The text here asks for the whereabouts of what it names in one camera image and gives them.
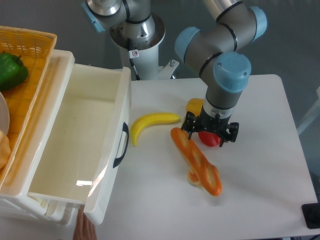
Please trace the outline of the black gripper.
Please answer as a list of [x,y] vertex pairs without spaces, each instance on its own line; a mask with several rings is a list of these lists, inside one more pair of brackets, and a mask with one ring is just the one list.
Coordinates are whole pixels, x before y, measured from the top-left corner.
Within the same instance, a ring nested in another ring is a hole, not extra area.
[[215,112],[213,116],[211,116],[202,107],[199,115],[201,125],[193,128],[183,128],[181,126],[181,130],[188,133],[188,140],[192,138],[193,133],[202,131],[217,134],[220,139],[219,147],[222,147],[225,142],[234,143],[238,136],[239,123],[229,123],[230,118],[230,116],[223,118],[222,114]]

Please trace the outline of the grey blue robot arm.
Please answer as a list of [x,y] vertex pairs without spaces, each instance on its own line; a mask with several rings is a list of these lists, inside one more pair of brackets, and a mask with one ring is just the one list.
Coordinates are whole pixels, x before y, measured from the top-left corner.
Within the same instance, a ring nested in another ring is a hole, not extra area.
[[[221,143],[235,142],[239,124],[230,122],[230,117],[252,70],[238,50],[261,37],[268,21],[262,9],[247,7],[240,0],[206,0],[204,4],[216,27],[208,33],[188,27],[174,43],[180,60],[207,86],[200,112],[188,111],[182,129],[189,135],[215,134]],[[159,44],[166,30],[149,0],[85,0],[81,7],[97,32],[109,31],[132,80],[160,78]]]

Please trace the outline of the person's hand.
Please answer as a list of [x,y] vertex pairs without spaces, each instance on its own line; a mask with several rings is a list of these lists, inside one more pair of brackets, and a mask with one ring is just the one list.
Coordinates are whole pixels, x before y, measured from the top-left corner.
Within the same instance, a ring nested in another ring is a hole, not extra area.
[[79,209],[76,216],[73,240],[97,240],[95,225],[87,218],[82,209]]

